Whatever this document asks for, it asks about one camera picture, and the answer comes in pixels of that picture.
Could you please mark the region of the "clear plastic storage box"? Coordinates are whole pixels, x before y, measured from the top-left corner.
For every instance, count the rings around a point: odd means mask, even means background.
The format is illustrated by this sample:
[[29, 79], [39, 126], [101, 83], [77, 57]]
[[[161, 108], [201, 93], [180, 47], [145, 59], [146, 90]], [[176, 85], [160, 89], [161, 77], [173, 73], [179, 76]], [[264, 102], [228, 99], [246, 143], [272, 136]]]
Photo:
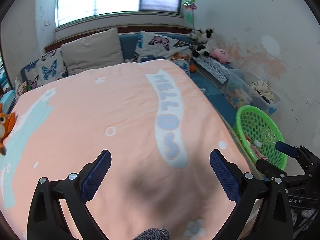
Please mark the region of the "clear plastic storage box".
[[231, 69], [225, 89], [225, 99], [234, 108], [255, 106], [268, 115], [276, 112], [281, 99], [266, 80], [259, 79], [246, 70]]

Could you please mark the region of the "green plastic trash basket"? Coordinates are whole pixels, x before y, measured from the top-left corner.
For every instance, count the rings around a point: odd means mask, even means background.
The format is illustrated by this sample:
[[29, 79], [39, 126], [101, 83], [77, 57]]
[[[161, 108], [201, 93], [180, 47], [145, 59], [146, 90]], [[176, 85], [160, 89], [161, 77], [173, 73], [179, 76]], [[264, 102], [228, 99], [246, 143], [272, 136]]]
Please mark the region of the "green plastic trash basket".
[[284, 170], [287, 156], [275, 149], [278, 141], [284, 141], [281, 131], [274, 121], [262, 110], [254, 106], [242, 106], [237, 110], [234, 130], [246, 153], [255, 163], [259, 158], [255, 156], [245, 138], [245, 133], [253, 140], [261, 154], [268, 157], [268, 162]]

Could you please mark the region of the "pink plush toy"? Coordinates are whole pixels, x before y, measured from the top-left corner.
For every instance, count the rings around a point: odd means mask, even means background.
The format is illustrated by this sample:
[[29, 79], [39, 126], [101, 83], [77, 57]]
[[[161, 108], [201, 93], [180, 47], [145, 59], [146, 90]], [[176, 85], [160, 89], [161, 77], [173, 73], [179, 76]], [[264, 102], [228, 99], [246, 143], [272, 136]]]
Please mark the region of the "pink plush toy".
[[220, 49], [220, 48], [213, 47], [211, 57], [216, 59], [220, 63], [223, 63], [223, 64], [231, 63], [231, 59], [230, 59], [228, 53], [225, 50]]

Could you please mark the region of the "small orange ball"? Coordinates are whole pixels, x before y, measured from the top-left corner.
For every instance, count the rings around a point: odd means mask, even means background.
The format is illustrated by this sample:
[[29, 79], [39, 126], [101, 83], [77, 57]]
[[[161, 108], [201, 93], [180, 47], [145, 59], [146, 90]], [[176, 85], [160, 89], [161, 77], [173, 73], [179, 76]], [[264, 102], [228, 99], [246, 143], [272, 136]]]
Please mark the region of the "small orange ball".
[[189, 66], [189, 71], [190, 71], [191, 73], [195, 73], [195, 72], [197, 71], [197, 67], [196, 67], [195, 65], [191, 64], [191, 65]]

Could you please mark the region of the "pink strawberry snack bag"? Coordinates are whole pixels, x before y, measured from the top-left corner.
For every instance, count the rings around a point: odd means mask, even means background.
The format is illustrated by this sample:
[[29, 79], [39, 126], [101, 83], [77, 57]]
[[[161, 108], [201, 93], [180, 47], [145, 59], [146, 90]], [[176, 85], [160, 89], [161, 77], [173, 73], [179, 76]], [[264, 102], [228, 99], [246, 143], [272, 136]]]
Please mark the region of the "pink strawberry snack bag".
[[253, 141], [246, 133], [245, 133], [245, 138], [247, 140], [248, 145], [250, 146], [251, 150], [253, 151], [253, 153], [255, 154], [255, 156], [259, 159], [264, 159], [264, 160], [268, 160], [268, 157], [264, 156], [263, 154], [260, 153], [257, 145], [255, 144], [256, 142], [259, 143], [259, 145], [261, 146], [262, 144], [259, 141]]

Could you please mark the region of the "beige cushion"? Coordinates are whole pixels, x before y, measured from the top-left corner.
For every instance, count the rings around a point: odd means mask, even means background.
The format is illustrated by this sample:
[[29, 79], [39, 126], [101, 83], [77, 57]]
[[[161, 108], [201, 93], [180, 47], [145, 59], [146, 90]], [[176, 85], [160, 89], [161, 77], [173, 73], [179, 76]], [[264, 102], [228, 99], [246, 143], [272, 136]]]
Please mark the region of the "beige cushion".
[[61, 52], [68, 75], [124, 63], [116, 28], [65, 43]]

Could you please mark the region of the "butterfly pillow left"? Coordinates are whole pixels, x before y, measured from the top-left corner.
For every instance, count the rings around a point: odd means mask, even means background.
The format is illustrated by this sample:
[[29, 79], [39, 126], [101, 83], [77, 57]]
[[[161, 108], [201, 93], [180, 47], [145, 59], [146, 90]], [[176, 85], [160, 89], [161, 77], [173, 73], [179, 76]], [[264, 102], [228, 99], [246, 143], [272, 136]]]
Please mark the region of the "butterfly pillow left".
[[16, 95], [21, 96], [67, 76], [61, 48], [51, 50], [21, 69], [20, 75], [15, 80]]

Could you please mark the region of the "butterfly pillow right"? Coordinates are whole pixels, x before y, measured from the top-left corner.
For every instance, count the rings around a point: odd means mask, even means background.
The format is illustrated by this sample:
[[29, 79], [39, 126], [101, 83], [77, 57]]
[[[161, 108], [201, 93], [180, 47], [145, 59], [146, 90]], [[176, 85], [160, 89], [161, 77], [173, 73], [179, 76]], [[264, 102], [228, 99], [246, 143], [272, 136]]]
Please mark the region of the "butterfly pillow right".
[[135, 49], [135, 62], [168, 60], [179, 66], [188, 76], [193, 45], [146, 31], [140, 31]]

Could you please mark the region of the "striped grey folded cloth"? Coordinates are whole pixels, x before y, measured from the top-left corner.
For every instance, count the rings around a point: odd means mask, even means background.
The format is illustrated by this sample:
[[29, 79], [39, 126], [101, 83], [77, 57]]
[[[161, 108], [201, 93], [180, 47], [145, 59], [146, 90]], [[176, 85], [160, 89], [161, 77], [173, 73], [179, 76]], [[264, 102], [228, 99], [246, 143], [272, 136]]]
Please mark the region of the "striped grey folded cloth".
[[193, 57], [193, 60], [213, 76], [220, 84], [224, 85], [228, 81], [229, 71], [220, 62], [212, 59], [211, 57], [205, 57], [202, 55], [199, 57]]

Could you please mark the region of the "butterfly pillow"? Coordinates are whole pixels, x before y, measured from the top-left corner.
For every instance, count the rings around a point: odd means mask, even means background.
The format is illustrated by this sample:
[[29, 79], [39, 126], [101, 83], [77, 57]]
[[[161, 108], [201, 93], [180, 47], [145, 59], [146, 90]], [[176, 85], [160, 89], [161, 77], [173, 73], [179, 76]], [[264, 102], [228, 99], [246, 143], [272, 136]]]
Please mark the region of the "butterfly pillow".
[[21, 69], [20, 75], [15, 80], [16, 95], [21, 96], [67, 76], [61, 48], [51, 50]]
[[135, 62], [168, 60], [179, 66], [188, 76], [193, 45], [146, 31], [140, 31], [135, 49]]

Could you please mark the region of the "blue sofa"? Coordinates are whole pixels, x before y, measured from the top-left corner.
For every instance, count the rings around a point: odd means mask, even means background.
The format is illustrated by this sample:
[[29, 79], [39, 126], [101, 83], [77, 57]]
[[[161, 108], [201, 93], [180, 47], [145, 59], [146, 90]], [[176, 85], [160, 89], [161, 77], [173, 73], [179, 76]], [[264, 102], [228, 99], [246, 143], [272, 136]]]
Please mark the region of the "blue sofa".
[[[120, 44], [123, 50], [123, 56], [125, 60], [133, 58], [136, 43], [138, 40], [138, 33], [121, 34]], [[230, 126], [235, 125], [236, 109], [234, 109], [224, 98], [223, 92], [218, 88], [218, 81], [213, 77], [209, 77], [209, 73], [206, 70], [202, 70], [197, 65], [198, 70], [191, 74], [191, 79], [196, 83], [200, 89], [206, 89], [205, 96], [210, 103], [218, 110], [218, 112], [224, 117]]]

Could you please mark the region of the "colourful pinwheel decoration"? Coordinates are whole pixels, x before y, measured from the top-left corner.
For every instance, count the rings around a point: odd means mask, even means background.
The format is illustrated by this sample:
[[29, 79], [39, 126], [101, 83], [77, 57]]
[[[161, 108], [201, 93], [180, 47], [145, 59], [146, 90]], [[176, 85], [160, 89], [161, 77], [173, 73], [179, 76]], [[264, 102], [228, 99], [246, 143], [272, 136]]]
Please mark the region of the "colourful pinwheel decoration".
[[195, 2], [196, 2], [196, 0], [183, 0], [182, 6], [185, 7], [185, 9], [190, 9], [190, 10], [194, 11], [197, 9]]

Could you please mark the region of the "orange owl plush toy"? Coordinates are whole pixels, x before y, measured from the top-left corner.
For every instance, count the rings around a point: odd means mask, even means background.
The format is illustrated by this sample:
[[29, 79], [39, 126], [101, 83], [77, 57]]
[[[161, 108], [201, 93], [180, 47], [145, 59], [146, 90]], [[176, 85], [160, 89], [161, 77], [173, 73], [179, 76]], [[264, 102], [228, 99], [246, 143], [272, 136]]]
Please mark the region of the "orange owl plush toy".
[[16, 114], [15, 113], [5, 114], [2, 110], [2, 108], [3, 108], [3, 103], [1, 103], [1, 105], [0, 105], [0, 109], [1, 109], [1, 112], [0, 112], [0, 127], [1, 127], [0, 151], [1, 151], [1, 155], [5, 155], [6, 149], [3, 144], [3, 141], [10, 134], [13, 127], [15, 126]]

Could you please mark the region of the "cow plush toy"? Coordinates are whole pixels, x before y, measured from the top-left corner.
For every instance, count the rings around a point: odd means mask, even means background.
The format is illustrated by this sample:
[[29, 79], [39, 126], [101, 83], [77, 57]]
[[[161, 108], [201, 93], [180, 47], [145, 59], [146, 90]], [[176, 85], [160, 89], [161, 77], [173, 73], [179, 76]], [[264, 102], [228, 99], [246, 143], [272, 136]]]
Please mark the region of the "cow plush toy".
[[193, 57], [210, 56], [210, 40], [213, 39], [214, 30], [211, 28], [203, 31], [202, 29], [193, 29], [187, 34], [187, 37], [195, 42], [193, 48]]

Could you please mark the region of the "grey knitted sleeve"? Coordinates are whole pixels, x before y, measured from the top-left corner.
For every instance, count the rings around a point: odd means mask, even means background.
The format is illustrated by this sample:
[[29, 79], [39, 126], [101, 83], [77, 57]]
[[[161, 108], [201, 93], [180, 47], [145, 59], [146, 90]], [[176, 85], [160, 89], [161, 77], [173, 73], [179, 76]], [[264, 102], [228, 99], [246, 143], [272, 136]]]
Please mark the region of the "grey knitted sleeve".
[[133, 240], [169, 240], [170, 234], [165, 228], [150, 228], [140, 233]]

